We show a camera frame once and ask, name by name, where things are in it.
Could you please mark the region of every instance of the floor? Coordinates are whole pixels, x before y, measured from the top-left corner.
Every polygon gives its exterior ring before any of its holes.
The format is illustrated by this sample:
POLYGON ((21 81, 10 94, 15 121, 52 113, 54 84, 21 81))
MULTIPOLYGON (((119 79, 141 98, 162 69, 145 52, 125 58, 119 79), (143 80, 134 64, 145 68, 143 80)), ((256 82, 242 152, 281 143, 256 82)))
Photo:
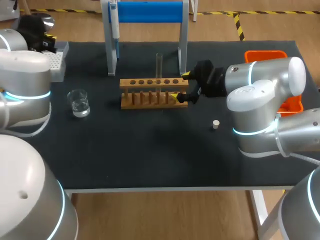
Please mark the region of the floor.
MULTIPOLYGON (((99 1, 27 0, 31 9, 101 11, 99 1)), ((316 11, 319 0, 199 0, 199 12, 316 11)), ((53 12, 50 32, 59 41, 103 42, 101 15, 53 12)), ((320 85, 320 15, 241 14, 245 39, 294 40, 314 81, 320 85)), ((1 22, 7 28, 10 21, 1 22)), ((189 23, 189 41, 239 41, 232 17, 199 15, 189 23)), ((120 39, 129 42, 177 41, 177 24, 121 24, 120 39)), ((281 190, 263 191, 268 211, 281 190)), ((79 240, 255 240, 252 206, 245 191, 141 192, 78 194, 79 240)), ((282 239, 279 232, 274 240, 282 239)))

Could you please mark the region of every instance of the orange tray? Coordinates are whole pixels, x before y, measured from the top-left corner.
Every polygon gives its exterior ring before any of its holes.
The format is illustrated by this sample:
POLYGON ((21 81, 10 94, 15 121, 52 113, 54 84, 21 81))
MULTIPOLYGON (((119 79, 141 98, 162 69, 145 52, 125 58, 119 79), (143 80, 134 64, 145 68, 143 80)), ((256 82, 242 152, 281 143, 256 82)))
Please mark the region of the orange tray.
MULTIPOLYGON (((265 61, 271 59, 283 59, 287 58, 287 54, 280 50, 258 50, 258 51, 246 51, 244 59, 246 63, 252 63, 255 61, 265 61)), ((282 117, 290 116, 293 114, 301 113, 304 111, 304 106, 301 102, 301 95, 289 97, 279 108, 278 113, 282 117)))

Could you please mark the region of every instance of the wooden peg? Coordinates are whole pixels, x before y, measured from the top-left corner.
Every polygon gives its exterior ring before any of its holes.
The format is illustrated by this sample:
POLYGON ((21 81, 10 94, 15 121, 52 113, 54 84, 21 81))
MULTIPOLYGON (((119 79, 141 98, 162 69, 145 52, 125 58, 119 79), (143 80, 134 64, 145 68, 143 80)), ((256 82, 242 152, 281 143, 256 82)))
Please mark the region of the wooden peg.
POLYGON ((169 92, 165 91, 165 104, 169 103, 169 92))
POLYGON ((152 91, 149 91, 149 104, 152 103, 152 91))
POLYGON ((140 104, 142 105, 143 102, 144 102, 144 92, 140 91, 140 104))
POLYGON ((124 89, 124 97, 126 100, 128 100, 128 88, 124 89))
POLYGON ((156 90, 156 104, 160 104, 160 92, 156 90))
POLYGON ((134 91, 131 93, 131 97, 132 97, 132 105, 135 105, 135 92, 134 91))

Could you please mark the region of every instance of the black table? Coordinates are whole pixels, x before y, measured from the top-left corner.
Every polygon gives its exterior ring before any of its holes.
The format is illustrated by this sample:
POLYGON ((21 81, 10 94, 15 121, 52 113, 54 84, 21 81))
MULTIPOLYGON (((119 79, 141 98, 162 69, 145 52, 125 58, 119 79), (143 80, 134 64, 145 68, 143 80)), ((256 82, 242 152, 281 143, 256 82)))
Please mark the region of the black table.
MULTIPOLYGON (((116 77, 108 77, 104 43, 70 43, 66 75, 51 87, 52 115, 39 135, 27 139, 67 190, 154 188, 262 189, 294 186, 315 165, 292 157, 243 156, 232 131, 226 98, 201 97, 184 109, 120 110, 120 78, 153 78, 156 53, 163 54, 162 77, 178 77, 176 43, 122 43, 116 77), (91 113, 75 119, 70 90, 88 93, 91 113), (220 126, 211 130, 212 121, 220 126)), ((215 66, 244 63, 247 50, 301 54, 293 41, 189 42, 187 69, 210 59, 215 66)), ((307 72, 304 109, 320 106, 307 72)), ((319 153, 306 153, 320 159, 319 153)))

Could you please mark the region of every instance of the white frame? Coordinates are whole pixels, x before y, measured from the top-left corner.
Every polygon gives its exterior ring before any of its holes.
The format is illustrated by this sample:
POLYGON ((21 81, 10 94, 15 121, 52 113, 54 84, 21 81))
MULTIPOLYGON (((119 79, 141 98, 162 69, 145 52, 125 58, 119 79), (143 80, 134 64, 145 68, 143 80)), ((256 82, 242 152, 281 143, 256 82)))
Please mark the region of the white frame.
POLYGON ((66 194, 71 199, 72 194, 88 193, 130 193, 130 192, 175 192, 175 191, 250 191, 252 206, 255 214, 259 240, 270 239, 279 229, 278 210, 285 194, 268 215, 262 190, 290 190, 292 186, 206 186, 206 187, 136 187, 136 188, 96 188, 96 189, 67 189, 66 194))
POLYGON ((197 21, 197 13, 198 13, 198 0, 190 0, 192 13, 193 13, 193 21, 197 21))

